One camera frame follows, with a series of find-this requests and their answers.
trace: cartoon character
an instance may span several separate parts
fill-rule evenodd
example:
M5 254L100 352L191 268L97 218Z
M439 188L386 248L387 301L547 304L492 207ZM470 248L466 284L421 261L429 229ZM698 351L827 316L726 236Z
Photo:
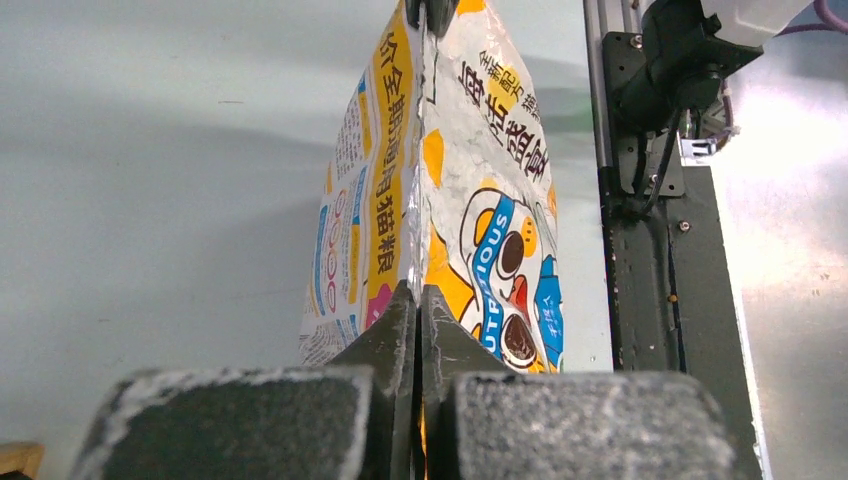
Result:
M543 252L539 235L527 205L482 188L469 201L460 228L463 265L450 269L465 277L470 298L460 309L456 280L432 280L443 285L463 327L493 355L518 371L555 372L563 345L561 295L555 260Z

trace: wooden surface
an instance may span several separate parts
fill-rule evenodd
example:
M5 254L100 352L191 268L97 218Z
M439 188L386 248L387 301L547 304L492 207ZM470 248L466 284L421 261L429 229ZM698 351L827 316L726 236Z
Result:
M38 466L44 456L44 445L31 442L5 443L0 445L0 475L21 472L36 478Z

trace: blue label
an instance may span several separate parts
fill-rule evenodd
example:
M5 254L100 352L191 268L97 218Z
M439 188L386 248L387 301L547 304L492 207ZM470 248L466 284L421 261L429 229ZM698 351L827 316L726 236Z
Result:
M362 169L359 173L359 182L356 184L356 194L353 196L353 224L359 225L359 206L362 200L362 189L365 188L365 174L368 167Z
M315 302L318 310L324 315L324 302L321 301L321 247L324 243L324 224L327 222L327 205L321 207L318 219L318 242L315 245Z
M344 327L342 326L342 320L340 318L336 319L336 328L339 330L339 334L342 336L342 345L345 347L350 345L350 338L347 336L347 332L345 332Z
M483 334L480 341L486 350L492 352L498 358L502 358L501 353L501 330L503 329L503 306L492 295L492 287L489 283L489 277L492 274L492 267L498 259L498 254L501 251L504 238L506 237L509 223L512 221L512 213L515 210L515 204L512 200L501 197L498 202L498 207L495 209L495 214L492 216L492 221L477 247L477 252L474 254L474 259L471 262L474 278L477 279L477 285L482 293L481 309L483 310Z
M565 336L562 312L559 309L562 294L559 287L559 278L554 271L554 262L554 258L550 255L542 262L535 302L536 309L539 312L539 330L542 332L542 341L545 344L548 361L553 363L555 367L559 367L559 357L562 355Z
M359 336L359 329L356 328L356 315L350 316L350 331L353 332L353 338Z

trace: metal frame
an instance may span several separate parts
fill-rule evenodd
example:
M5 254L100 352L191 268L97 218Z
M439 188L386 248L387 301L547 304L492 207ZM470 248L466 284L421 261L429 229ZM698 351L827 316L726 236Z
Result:
M677 370L702 382L722 407L746 476L762 477L770 471L761 454L765 437L754 427L761 423L754 422L756 387L746 376L747 332L737 319L710 168L678 162L685 195L664 192L647 220L617 214L629 193L608 109L604 37L639 33L650 3L584 0L613 365Z

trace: printed packaging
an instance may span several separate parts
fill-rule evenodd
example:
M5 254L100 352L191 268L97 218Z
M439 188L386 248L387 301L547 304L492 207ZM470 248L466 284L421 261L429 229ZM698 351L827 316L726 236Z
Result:
M327 170L300 337L329 361L400 280L438 285L520 372L563 368L556 194L535 92L493 9L461 0L444 38L401 1L345 114Z

